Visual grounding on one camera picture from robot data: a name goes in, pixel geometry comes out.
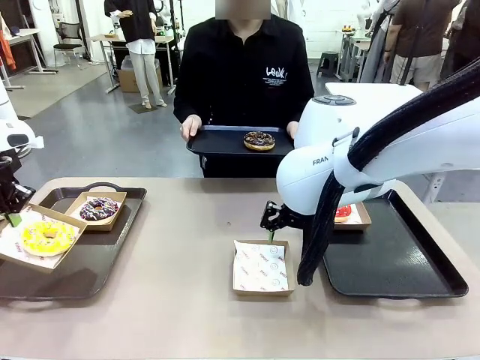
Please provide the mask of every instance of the orange cloth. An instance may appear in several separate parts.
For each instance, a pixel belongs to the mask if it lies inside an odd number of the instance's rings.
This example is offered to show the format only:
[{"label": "orange cloth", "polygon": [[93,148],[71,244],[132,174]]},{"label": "orange cloth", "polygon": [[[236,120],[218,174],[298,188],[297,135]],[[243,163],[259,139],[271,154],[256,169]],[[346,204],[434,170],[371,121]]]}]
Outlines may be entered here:
[{"label": "orange cloth", "polygon": [[14,56],[12,55],[12,50],[10,49],[10,44],[8,43],[8,41],[5,40],[5,37],[3,36],[3,30],[0,30],[0,45],[1,45],[1,53],[5,56],[8,67],[11,70],[17,69]]}]

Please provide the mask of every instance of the tray handle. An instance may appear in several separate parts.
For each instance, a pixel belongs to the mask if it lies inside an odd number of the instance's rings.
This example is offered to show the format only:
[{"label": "tray handle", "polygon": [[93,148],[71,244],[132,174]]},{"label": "tray handle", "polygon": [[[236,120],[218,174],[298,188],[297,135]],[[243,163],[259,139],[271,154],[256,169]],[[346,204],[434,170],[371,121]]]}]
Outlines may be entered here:
[{"label": "tray handle", "polygon": [[118,185],[112,184],[111,182],[94,182],[93,184],[87,185],[85,187],[79,187],[77,190],[86,193],[86,192],[90,191],[91,189],[99,188],[100,186],[115,189],[119,193],[120,192],[125,192],[124,187],[119,187]]}]

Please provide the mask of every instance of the floor mat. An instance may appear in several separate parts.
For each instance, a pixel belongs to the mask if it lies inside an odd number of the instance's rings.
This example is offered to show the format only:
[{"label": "floor mat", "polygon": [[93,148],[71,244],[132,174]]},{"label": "floor mat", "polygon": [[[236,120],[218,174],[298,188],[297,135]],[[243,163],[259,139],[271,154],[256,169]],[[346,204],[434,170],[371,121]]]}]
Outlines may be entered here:
[{"label": "floor mat", "polygon": [[12,79],[12,85],[25,86],[24,89],[8,92],[16,114],[33,118],[107,72],[103,64],[88,66],[85,63],[82,66],[86,66],[85,70],[80,70],[74,64],[67,64],[59,67],[56,75],[25,73]]},{"label": "floor mat", "polygon": [[151,105],[151,109],[147,109],[141,103],[136,103],[135,105],[130,105],[129,107],[137,114],[151,113],[152,111],[158,110],[155,105]]}]

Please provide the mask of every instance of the donut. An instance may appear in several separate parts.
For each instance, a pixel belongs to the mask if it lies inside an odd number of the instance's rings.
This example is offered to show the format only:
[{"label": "donut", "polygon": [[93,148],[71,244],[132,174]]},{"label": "donut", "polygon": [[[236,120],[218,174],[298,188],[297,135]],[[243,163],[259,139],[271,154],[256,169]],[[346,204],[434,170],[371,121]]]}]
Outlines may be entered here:
[{"label": "donut", "polygon": [[70,249],[75,242],[75,228],[66,223],[38,221],[22,233],[25,251],[36,257],[54,257]]},{"label": "donut", "polygon": [[87,221],[99,221],[110,218],[119,210],[119,205],[108,197],[89,200],[80,210],[80,217]]},{"label": "donut", "polygon": [[347,205],[339,208],[335,214],[335,223],[346,223],[352,214],[352,206]]},{"label": "donut", "polygon": [[267,152],[275,147],[275,138],[269,133],[252,131],[244,136],[243,143],[251,150]]}]

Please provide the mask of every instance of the brown cardboard box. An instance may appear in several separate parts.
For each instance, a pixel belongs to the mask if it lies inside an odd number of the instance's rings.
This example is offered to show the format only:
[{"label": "brown cardboard box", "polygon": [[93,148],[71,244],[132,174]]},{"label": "brown cardboard box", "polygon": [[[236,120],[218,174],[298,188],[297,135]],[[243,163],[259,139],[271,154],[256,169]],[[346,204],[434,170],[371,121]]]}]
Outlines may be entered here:
[{"label": "brown cardboard box", "polygon": [[363,205],[363,202],[356,204],[356,207],[361,218],[361,223],[335,223],[335,230],[366,230],[372,224],[370,215],[365,205]]},{"label": "brown cardboard box", "polygon": [[66,215],[71,216],[75,210],[78,209],[79,206],[81,206],[83,203],[87,201],[87,197],[109,197],[113,201],[116,201],[117,203],[121,203],[121,205],[118,207],[118,211],[116,212],[115,215],[112,217],[109,217],[105,220],[99,220],[99,221],[86,221],[87,223],[87,228],[85,231],[112,231],[113,225],[115,225],[115,222],[119,218],[120,211],[123,208],[123,205],[125,204],[125,198],[127,197],[127,193],[120,193],[120,192],[87,192],[87,193],[81,193],[80,196],[76,198],[76,200],[73,202],[73,204],[68,208],[68,210],[65,212]]},{"label": "brown cardboard box", "polygon": [[[78,239],[80,238],[80,236],[85,231],[85,229],[87,227],[87,224],[86,224],[85,221],[74,219],[74,218],[69,217],[65,214],[62,214],[60,212],[53,211],[52,209],[49,209],[49,208],[43,208],[41,206],[32,205],[32,204],[28,205],[27,207],[30,207],[31,210],[33,210],[34,212],[38,212],[42,215],[45,215],[49,218],[52,218],[53,220],[61,221],[61,222],[64,222],[66,224],[69,224],[69,225],[72,225],[74,227],[79,228],[79,232],[78,232],[78,236],[76,237],[76,241],[72,244],[72,246],[70,246],[70,249],[68,249],[66,252],[63,253],[63,255],[61,256],[61,259],[56,263],[54,268],[45,268],[45,267],[42,267],[42,266],[39,266],[39,265],[31,264],[30,262],[26,262],[26,261],[22,261],[22,260],[19,260],[19,259],[15,259],[15,258],[6,256],[6,255],[0,253],[0,258],[2,258],[4,260],[11,261],[11,262],[16,263],[18,265],[27,266],[27,267],[29,267],[31,269],[34,269],[34,270],[37,270],[39,272],[44,272],[44,273],[49,274],[49,273],[53,272],[53,270],[55,270],[60,265],[60,263],[65,259],[65,257],[67,257],[70,250],[72,250],[72,248],[78,242]],[[6,220],[3,221],[3,223],[0,224],[0,232],[7,225],[8,225],[8,222]]]},{"label": "brown cardboard box", "polygon": [[[123,92],[140,92],[137,85],[137,79],[135,79],[135,73],[133,70],[118,70],[118,81],[120,82],[120,87]],[[158,84],[160,89],[164,86],[162,83],[162,73],[160,69],[157,69]],[[152,93],[150,85],[148,85],[148,90]]]},{"label": "brown cardboard box", "polygon": [[[288,280],[288,290],[277,291],[277,292],[264,292],[264,291],[242,291],[242,290],[233,289],[233,292],[235,294],[240,296],[285,296],[287,297],[293,293],[296,286],[296,273],[293,270],[292,254],[290,253],[290,246],[288,245],[288,241],[273,241],[273,243],[270,243],[270,241],[268,240],[237,240],[237,241],[243,242],[245,244],[276,245],[276,246],[285,247],[285,266],[286,266],[286,278]],[[237,252],[235,248],[233,259],[235,259],[236,253]]]}]

